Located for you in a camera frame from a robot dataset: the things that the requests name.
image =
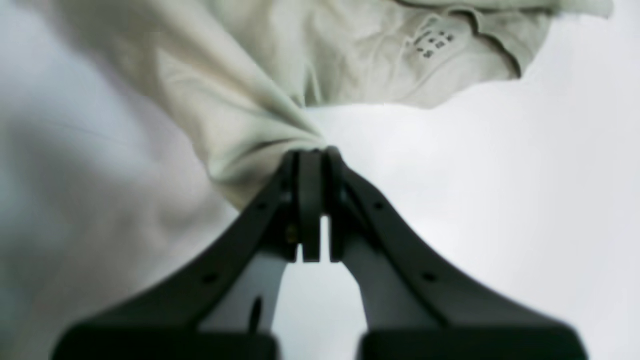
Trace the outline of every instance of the white cloth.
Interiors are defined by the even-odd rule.
[[[242,210],[290,149],[326,146],[303,108],[442,104],[533,61],[554,11],[610,0],[60,0],[87,44],[188,134]]]

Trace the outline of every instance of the white surface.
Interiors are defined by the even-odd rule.
[[[312,111],[432,247],[574,324],[593,360],[640,359],[640,3],[616,6],[558,22],[523,81],[432,111]],[[0,49],[0,359],[39,360],[61,326],[169,274],[236,214],[170,120],[6,1]],[[290,266],[274,330],[285,360],[352,359],[355,281]]]

